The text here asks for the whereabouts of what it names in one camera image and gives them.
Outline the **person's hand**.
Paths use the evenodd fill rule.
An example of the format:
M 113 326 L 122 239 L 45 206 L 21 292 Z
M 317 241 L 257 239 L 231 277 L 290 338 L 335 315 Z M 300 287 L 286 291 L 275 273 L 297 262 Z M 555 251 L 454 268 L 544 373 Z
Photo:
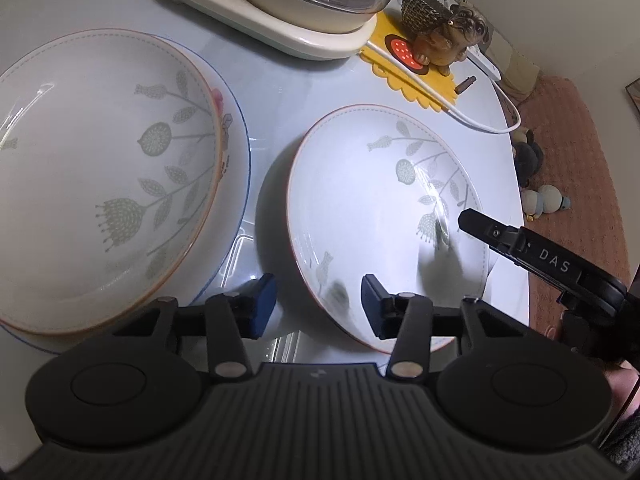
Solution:
M 612 390 L 612 420 L 608 425 L 608 432 L 612 434 L 639 409 L 639 373 L 625 362 L 622 366 L 606 368 L 603 374 Z

